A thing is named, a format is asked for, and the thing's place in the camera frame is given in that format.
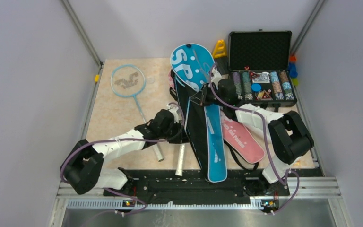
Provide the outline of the blue racket cover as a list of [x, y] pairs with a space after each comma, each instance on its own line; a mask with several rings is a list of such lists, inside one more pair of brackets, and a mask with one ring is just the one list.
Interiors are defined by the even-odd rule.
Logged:
[[170, 57], [174, 90], [184, 114], [184, 127], [199, 167], [207, 181], [219, 183], [227, 178], [220, 107], [202, 103], [211, 82], [214, 59], [200, 44], [182, 44]]

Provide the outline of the blue badminton racket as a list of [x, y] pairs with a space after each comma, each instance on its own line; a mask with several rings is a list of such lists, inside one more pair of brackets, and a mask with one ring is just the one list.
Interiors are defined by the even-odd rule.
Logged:
[[113, 93], [121, 98], [133, 98], [144, 123], [146, 118], [137, 96], [146, 87], [143, 72], [135, 65], [125, 64], [115, 68], [110, 76], [110, 86]]
[[177, 160], [177, 167], [176, 167], [176, 171], [175, 171], [176, 176], [182, 176], [183, 175], [183, 163], [184, 163], [185, 146], [186, 146], [185, 143], [180, 145], [179, 155], [178, 155], [178, 160]]

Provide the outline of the clear tube lid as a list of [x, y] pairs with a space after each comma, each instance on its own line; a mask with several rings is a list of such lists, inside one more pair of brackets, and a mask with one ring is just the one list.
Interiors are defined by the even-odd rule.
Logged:
[[154, 84], [156, 81], [156, 79], [154, 77], [147, 77], [146, 78], [146, 83], [147, 84]]

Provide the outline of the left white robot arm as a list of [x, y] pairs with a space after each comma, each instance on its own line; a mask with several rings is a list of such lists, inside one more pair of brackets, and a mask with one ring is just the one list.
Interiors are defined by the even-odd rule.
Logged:
[[93, 188], [110, 188], [120, 195], [128, 195], [133, 188], [131, 178], [119, 167], [104, 169], [106, 163], [158, 143], [181, 144], [187, 141], [183, 113], [180, 108], [171, 106], [160, 110], [147, 123], [113, 139], [78, 141], [62, 163], [60, 177], [79, 195], [86, 194]]

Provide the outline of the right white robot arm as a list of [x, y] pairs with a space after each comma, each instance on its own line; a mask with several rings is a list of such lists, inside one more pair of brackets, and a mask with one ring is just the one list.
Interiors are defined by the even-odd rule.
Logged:
[[213, 83], [206, 83], [195, 95], [200, 106], [223, 107], [238, 123], [264, 139], [269, 165], [262, 171], [264, 178], [259, 180], [258, 188], [262, 194], [271, 195], [277, 182], [287, 184], [293, 164], [314, 147], [313, 137], [295, 111], [277, 113], [252, 104], [235, 106], [219, 94]]

